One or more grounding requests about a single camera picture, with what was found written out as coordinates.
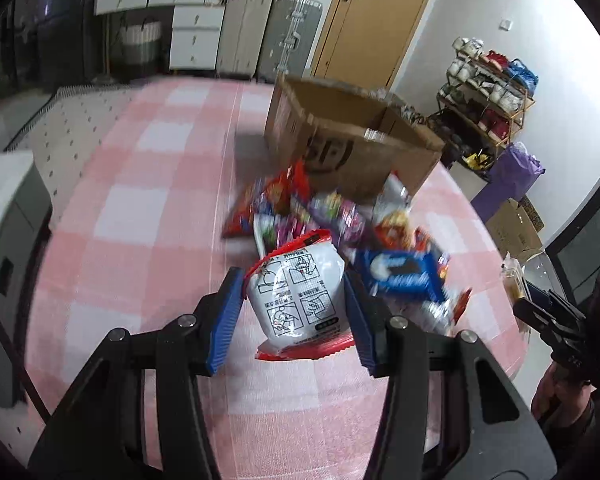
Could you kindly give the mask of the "person right hand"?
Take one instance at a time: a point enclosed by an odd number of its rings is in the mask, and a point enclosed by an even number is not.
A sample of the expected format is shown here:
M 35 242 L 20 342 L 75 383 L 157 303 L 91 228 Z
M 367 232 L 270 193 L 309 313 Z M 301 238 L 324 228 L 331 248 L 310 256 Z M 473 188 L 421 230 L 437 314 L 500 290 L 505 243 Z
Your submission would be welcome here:
M 531 403 L 531 413 L 540 422 L 548 420 L 557 427 L 574 424 L 586 411 L 594 388 L 572 384 L 564 370 L 553 362 L 545 371 Z

